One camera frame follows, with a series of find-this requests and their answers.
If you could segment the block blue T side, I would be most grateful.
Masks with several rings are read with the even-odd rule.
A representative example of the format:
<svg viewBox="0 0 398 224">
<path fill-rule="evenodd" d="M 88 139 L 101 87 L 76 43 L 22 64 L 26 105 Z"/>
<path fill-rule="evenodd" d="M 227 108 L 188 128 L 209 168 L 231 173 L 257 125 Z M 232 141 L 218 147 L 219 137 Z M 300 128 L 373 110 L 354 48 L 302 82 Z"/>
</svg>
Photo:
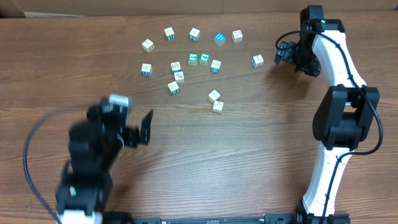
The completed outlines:
<svg viewBox="0 0 398 224">
<path fill-rule="evenodd" d="M 251 63 L 254 68 L 261 67 L 264 64 L 264 59 L 261 54 L 255 55 L 252 57 Z"/>
</svg>

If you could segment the block green F side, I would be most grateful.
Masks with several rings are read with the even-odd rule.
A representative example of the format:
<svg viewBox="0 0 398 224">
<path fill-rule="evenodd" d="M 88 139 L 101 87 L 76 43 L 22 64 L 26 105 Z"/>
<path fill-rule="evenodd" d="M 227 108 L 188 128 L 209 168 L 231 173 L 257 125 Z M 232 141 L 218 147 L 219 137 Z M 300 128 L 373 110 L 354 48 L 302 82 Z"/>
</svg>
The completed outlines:
<svg viewBox="0 0 398 224">
<path fill-rule="evenodd" d="M 176 81 L 169 83 L 168 85 L 169 91 L 171 95 L 175 95 L 180 92 L 180 87 Z"/>
</svg>

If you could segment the umbrella block blue side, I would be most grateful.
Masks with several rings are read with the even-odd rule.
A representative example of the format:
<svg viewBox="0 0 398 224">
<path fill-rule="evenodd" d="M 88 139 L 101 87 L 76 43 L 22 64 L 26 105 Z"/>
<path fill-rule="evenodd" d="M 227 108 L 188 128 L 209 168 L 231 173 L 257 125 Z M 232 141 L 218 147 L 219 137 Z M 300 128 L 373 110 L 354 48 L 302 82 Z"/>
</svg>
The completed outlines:
<svg viewBox="0 0 398 224">
<path fill-rule="evenodd" d="M 213 59 L 210 66 L 210 71 L 213 73 L 219 73 L 220 67 L 221 67 L 221 61 Z"/>
</svg>

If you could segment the block green R number five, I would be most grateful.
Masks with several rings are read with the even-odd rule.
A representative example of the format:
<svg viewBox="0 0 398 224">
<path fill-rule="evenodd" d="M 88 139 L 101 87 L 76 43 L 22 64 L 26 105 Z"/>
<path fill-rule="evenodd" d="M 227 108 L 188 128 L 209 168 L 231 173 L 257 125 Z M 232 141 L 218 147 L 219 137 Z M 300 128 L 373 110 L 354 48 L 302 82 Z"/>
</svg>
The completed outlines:
<svg viewBox="0 0 398 224">
<path fill-rule="evenodd" d="M 212 112 L 222 113 L 224 103 L 222 101 L 214 101 Z"/>
</svg>

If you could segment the block yellow C side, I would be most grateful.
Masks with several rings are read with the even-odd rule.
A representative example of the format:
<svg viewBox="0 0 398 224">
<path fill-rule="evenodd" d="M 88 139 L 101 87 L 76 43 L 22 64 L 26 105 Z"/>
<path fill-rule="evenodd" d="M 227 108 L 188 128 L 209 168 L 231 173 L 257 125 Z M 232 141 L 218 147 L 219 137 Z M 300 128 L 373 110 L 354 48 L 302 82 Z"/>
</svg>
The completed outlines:
<svg viewBox="0 0 398 224">
<path fill-rule="evenodd" d="M 215 101 L 218 101 L 220 99 L 221 95 L 218 91 L 213 90 L 211 93 L 208 95 L 208 99 L 214 103 Z"/>
</svg>

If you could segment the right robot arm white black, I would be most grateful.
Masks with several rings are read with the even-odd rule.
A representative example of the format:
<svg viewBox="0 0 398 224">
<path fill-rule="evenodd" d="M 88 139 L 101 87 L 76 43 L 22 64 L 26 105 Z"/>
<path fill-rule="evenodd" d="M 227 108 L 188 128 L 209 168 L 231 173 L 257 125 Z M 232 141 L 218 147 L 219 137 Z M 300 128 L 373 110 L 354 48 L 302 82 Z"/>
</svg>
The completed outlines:
<svg viewBox="0 0 398 224">
<path fill-rule="evenodd" d="M 345 167 L 368 136 L 371 123 L 379 130 L 376 152 L 383 140 L 376 111 L 380 94 L 367 86 L 354 66 L 339 19 L 326 19 L 322 6 L 309 5 L 300 12 L 298 42 L 275 42 L 274 62 L 294 65 L 295 71 L 317 77 L 324 74 L 328 90 L 312 122 L 318 153 L 310 185 L 293 223 L 349 223 L 348 215 L 335 214 L 335 197 Z"/>
</svg>

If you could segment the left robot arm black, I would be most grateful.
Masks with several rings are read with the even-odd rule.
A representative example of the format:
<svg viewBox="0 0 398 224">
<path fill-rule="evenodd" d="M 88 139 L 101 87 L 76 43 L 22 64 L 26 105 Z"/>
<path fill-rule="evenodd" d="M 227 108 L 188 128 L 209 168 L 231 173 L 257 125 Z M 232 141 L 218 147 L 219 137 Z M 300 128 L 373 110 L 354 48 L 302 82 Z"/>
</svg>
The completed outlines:
<svg viewBox="0 0 398 224">
<path fill-rule="evenodd" d="M 113 182 L 110 168 L 124 147 L 147 145 L 153 111 L 141 126 L 128 127 L 130 99 L 110 95 L 88 108 L 69 130 L 68 161 L 56 191 L 58 223 L 133 223 L 128 212 L 105 210 Z"/>
</svg>

